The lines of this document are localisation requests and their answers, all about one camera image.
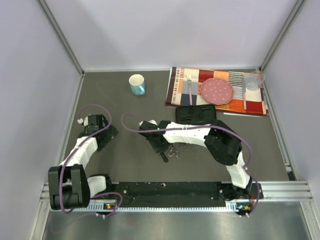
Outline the black handled comb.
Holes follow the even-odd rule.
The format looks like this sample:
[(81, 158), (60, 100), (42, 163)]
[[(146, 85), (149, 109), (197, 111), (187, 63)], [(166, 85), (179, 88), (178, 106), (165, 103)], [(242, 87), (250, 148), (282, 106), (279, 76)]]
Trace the black handled comb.
[(162, 159), (163, 159), (163, 161), (164, 161), (165, 163), (168, 163), (168, 162), (169, 162), (168, 158), (165, 156), (164, 153), (161, 154), (161, 157), (162, 157)]

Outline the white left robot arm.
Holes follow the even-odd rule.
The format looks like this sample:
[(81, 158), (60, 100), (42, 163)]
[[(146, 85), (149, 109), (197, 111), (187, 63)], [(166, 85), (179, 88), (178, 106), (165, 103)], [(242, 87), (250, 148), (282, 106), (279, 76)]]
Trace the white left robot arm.
[(109, 198), (114, 187), (107, 174), (86, 176), (85, 168), (95, 152), (101, 151), (119, 132), (104, 115), (88, 115), (78, 120), (84, 131), (58, 166), (48, 170), (49, 201), (52, 210), (86, 208), (95, 195)]

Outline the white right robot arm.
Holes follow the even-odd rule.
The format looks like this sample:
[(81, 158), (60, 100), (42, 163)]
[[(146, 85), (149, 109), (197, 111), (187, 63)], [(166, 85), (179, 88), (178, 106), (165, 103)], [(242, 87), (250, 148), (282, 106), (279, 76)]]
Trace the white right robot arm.
[(138, 133), (145, 137), (153, 150), (162, 156), (164, 162), (168, 162), (164, 152), (173, 144), (190, 144), (206, 148), (214, 160), (226, 167), (234, 194), (239, 198), (245, 198), (251, 193), (252, 177), (247, 173), (242, 144), (247, 146), (250, 158), (251, 147), (221, 120), (214, 120), (212, 124), (205, 125), (183, 125), (166, 120), (157, 124), (154, 120), (144, 120), (139, 123)]

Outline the black zip tool case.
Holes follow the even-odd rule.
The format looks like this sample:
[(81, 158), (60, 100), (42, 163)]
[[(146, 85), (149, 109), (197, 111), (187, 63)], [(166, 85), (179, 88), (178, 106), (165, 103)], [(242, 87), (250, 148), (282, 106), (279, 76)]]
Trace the black zip tool case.
[(207, 125), (217, 119), (213, 104), (180, 106), (175, 109), (175, 122), (182, 125)]

